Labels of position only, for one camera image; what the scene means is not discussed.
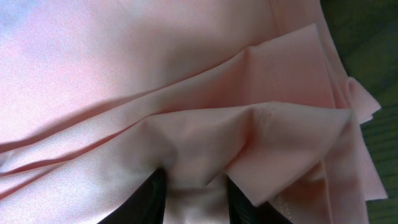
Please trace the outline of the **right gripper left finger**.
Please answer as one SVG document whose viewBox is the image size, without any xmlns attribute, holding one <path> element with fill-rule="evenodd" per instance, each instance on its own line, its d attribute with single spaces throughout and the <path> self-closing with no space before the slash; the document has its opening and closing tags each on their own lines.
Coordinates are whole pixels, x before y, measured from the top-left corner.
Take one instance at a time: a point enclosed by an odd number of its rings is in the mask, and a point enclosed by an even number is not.
<svg viewBox="0 0 398 224">
<path fill-rule="evenodd" d="M 163 224 L 167 176 L 156 169 L 135 192 L 99 224 Z"/>
</svg>

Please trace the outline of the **coral pink t-shirt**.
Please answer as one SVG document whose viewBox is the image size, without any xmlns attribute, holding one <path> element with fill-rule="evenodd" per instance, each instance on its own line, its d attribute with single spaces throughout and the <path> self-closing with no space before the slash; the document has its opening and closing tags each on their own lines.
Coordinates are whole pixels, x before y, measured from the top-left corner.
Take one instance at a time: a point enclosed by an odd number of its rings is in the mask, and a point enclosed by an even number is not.
<svg viewBox="0 0 398 224">
<path fill-rule="evenodd" d="M 161 167 L 165 223 L 228 223 L 228 179 L 293 223 L 367 223 L 379 109 L 319 0 L 2 1 L 1 222 L 100 222 Z"/>
</svg>

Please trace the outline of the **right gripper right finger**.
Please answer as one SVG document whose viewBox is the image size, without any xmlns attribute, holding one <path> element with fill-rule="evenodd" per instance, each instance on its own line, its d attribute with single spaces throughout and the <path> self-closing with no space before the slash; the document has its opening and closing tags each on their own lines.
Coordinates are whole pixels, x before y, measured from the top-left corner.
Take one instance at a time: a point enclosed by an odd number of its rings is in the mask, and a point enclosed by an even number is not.
<svg viewBox="0 0 398 224">
<path fill-rule="evenodd" d="M 255 207 L 229 176 L 227 194 L 230 224 L 292 224 L 269 202 Z"/>
</svg>

